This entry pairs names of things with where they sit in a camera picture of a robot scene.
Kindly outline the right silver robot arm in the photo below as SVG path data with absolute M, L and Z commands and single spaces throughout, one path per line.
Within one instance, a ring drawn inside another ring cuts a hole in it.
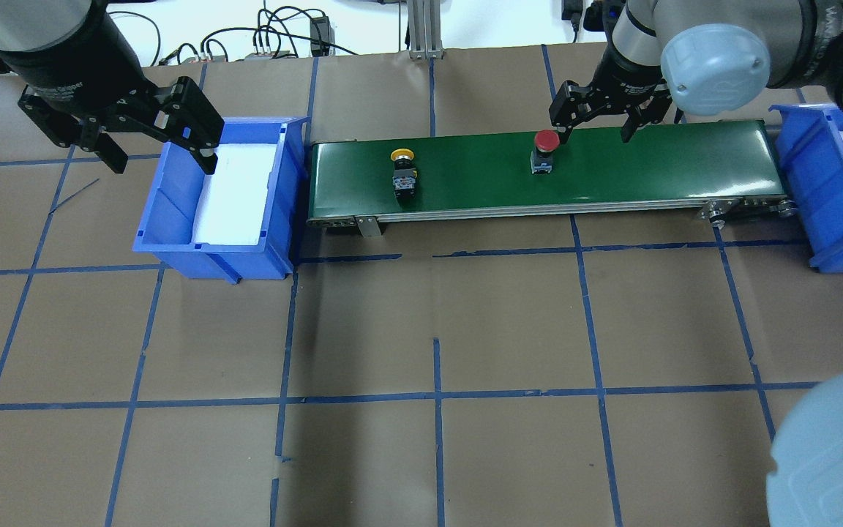
M 843 110 L 843 1 L 628 1 L 588 86 L 565 81 L 549 107 L 561 141 L 599 116 L 621 137 L 670 105 L 717 116 L 766 89 L 821 86 Z

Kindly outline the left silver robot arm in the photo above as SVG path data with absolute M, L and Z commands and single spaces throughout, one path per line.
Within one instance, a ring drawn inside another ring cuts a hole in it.
M 113 135 L 140 133 L 214 173 L 223 117 L 190 77 L 150 81 L 104 1 L 0 1 L 0 59 L 26 82 L 19 108 L 56 146 L 123 173 L 130 158 Z

